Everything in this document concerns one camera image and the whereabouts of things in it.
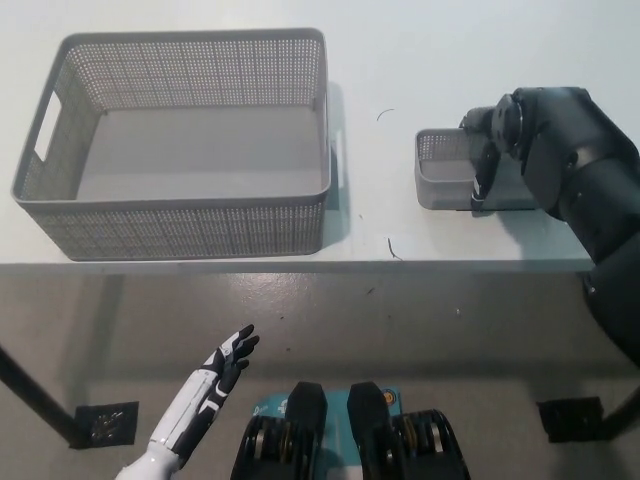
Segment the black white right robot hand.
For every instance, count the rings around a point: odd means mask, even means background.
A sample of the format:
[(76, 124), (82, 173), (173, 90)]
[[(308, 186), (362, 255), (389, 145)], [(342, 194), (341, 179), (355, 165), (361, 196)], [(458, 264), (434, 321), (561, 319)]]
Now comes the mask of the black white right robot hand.
[(474, 167), (470, 206), (473, 212), (484, 210), (504, 153), (519, 143), (522, 135), (522, 109), (512, 94), (505, 94), (493, 107), (470, 109), (460, 122)]

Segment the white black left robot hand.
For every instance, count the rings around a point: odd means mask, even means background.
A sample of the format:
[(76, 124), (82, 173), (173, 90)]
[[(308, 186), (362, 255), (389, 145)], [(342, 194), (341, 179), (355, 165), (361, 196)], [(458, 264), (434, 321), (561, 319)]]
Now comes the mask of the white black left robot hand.
[(212, 426), (260, 337), (249, 324), (232, 334), (195, 369), (151, 434), (149, 446), (184, 465)]

